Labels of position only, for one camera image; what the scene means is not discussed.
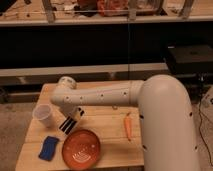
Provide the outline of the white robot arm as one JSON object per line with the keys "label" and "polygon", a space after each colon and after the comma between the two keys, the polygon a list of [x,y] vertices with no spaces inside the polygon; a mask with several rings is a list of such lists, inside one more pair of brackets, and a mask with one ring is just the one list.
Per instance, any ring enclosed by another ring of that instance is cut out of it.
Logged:
{"label": "white robot arm", "polygon": [[75,106],[132,106],[139,111],[145,171],[201,171],[191,101],[170,75],[78,89],[62,77],[50,101],[70,115]]}

